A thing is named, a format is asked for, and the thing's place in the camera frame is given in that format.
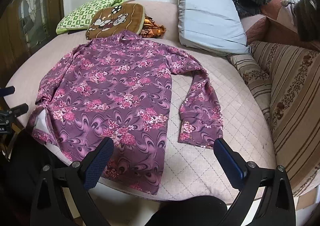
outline striped upholstery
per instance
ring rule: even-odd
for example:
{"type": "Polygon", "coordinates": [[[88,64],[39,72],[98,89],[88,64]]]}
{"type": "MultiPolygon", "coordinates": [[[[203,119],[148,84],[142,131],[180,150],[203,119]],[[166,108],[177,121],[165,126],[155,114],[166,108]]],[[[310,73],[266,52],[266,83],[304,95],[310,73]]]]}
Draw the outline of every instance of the striped upholstery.
{"type": "Polygon", "coordinates": [[[269,74],[260,68],[250,54],[229,54],[227,59],[243,78],[270,125],[271,80],[269,74]]]}
{"type": "Polygon", "coordinates": [[[277,164],[284,165],[293,194],[320,183],[320,54],[255,41],[252,56],[271,78],[271,132],[277,164]]]}

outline person's leg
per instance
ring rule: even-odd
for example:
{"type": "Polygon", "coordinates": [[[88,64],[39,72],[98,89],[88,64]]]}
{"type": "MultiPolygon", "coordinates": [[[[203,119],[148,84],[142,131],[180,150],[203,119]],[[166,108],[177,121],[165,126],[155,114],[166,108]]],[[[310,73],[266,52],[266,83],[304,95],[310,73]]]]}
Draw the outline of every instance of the person's leg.
{"type": "Polygon", "coordinates": [[[198,196],[170,202],[157,211],[145,226],[215,226],[227,212],[227,205],[213,196],[198,196]]]}
{"type": "Polygon", "coordinates": [[[21,131],[5,169],[6,190],[16,199],[31,206],[41,169],[46,164],[53,168],[66,167],[45,146],[38,143],[25,130],[21,131]]]}

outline orange patterned cloth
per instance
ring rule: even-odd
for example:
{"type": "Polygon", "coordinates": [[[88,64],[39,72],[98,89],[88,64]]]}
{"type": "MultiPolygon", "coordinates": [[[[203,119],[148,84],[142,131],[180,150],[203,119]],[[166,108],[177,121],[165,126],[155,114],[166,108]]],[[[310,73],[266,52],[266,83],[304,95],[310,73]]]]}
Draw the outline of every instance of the orange patterned cloth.
{"type": "Polygon", "coordinates": [[[165,31],[166,28],[163,25],[158,26],[151,17],[146,15],[140,36],[143,38],[159,38],[165,31]]]}

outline blue textured pad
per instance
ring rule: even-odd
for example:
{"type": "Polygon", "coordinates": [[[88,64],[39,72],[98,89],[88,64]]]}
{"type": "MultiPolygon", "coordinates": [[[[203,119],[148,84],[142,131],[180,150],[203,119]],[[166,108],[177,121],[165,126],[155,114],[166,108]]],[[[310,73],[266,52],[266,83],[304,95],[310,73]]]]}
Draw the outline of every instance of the blue textured pad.
{"type": "Polygon", "coordinates": [[[237,165],[228,150],[218,139],[214,142],[213,152],[219,161],[224,173],[228,177],[229,182],[235,189],[242,189],[244,174],[241,168],[237,165]]]}
{"type": "Polygon", "coordinates": [[[89,190],[98,183],[111,155],[113,154],[113,141],[109,139],[99,153],[95,156],[89,167],[85,171],[84,188],[89,190]]]}

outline long-sleeved garment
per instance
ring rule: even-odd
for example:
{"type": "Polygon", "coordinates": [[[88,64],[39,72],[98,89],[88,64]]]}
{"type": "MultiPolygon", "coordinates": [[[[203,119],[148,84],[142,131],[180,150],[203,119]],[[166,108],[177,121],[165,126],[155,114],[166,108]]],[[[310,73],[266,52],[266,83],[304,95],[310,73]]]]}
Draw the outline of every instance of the long-sleeved garment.
{"type": "Polygon", "coordinates": [[[66,54],[41,80],[37,108],[45,109],[50,133],[34,138],[82,160],[102,138],[114,141],[103,176],[156,194],[164,168],[171,74],[194,72],[180,107],[179,142],[212,148],[222,137],[222,114],[208,74],[183,50],[144,40],[129,31],[93,39],[66,54]]]}

